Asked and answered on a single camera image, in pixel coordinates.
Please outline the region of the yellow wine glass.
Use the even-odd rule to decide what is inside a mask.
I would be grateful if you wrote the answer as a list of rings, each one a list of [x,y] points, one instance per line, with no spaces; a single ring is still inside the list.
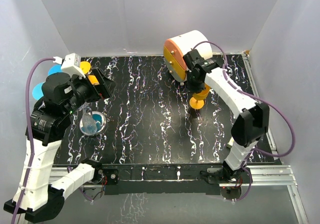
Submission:
[[[87,76],[88,80],[90,81],[90,83],[92,85],[99,85],[97,78],[94,75],[89,74],[92,67],[88,61],[81,61],[80,68],[81,68],[82,72]]]
[[[201,91],[200,93],[194,93],[192,95],[192,98],[189,100],[190,107],[195,110],[202,109],[205,105],[205,100],[208,96],[209,91],[210,87],[206,84],[203,91]]]

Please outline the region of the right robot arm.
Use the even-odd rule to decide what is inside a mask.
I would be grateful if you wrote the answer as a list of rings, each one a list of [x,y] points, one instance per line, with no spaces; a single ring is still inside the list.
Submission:
[[[269,106],[258,103],[245,95],[226,74],[226,67],[219,66],[213,58],[204,59],[196,49],[183,56],[187,88],[193,95],[200,94],[205,87],[213,89],[232,111],[235,122],[231,128],[232,147],[225,158],[222,169],[216,172],[221,180],[235,182],[248,155],[258,140],[269,128]]]

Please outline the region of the clear wine glass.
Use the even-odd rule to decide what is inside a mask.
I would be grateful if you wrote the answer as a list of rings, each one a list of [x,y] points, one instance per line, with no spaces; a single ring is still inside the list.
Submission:
[[[90,113],[87,113],[84,109],[82,111],[82,127],[81,130],[88,136],[94,135],[98,131],[95,120]]]

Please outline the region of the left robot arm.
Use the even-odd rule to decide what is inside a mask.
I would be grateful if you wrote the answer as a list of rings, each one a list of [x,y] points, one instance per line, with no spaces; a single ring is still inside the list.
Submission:
[[[27,109],[26,157],[22,177],[14,197],[3,209],[13,215],[24,214],[26,221],[41,223],[54,219],[65,200],[83,184],[103,179],[102,164],[86,158],[76,168],[52,183],[52,166],[71,115],[85,103],[112,97],[116,83],[99,68],[89,75],[58,72],[42,85],[43,97],[33,110]]]

